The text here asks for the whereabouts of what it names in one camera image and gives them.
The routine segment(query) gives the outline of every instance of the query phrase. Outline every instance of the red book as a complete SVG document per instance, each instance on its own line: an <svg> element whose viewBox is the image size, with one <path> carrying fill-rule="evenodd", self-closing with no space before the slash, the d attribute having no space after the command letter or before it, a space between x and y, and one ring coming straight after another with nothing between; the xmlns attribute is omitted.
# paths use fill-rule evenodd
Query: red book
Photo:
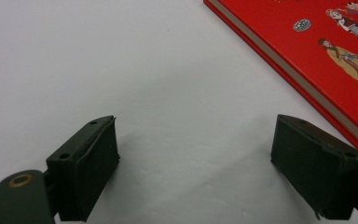
<svg viewBox="0 0 358 224"><path fill-rule="evenodd" d="M358 1L204 3L358 148Z"/></svg>

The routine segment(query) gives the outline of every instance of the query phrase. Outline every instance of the white table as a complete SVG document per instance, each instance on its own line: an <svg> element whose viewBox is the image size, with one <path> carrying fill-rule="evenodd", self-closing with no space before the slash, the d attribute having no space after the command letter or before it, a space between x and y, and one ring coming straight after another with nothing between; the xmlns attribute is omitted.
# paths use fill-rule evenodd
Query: white table
<svg viewBox="0 0 358 224"><path fill-rule="evenodd" d="M0 1L0 180L117 117L88 223L357 223L318 221L270 163L278 114L344 140L200 0Z"/></svg>

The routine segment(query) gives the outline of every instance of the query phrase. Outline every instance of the book cover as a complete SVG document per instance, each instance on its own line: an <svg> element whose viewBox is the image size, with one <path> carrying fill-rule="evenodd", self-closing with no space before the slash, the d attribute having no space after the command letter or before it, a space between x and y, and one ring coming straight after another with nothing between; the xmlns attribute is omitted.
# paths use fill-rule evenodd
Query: book cover
<svg viewBox="0 0 358 224"><path fill-rule="evenodd" d="M358 1L204 3L358 148Z"/></svg>

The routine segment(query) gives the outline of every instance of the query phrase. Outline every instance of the white surface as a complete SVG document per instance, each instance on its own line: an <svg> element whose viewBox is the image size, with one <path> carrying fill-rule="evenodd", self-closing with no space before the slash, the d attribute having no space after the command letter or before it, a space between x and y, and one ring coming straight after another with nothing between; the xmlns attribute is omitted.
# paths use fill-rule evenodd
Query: white surface
<svg viewBox="0 0 358 224"><path fill-rule="evenodd" d="M0 180L117 117L88 223L357 223L318 221L270 163L277 114L343 139L200 0L0 1Z"/></svg>

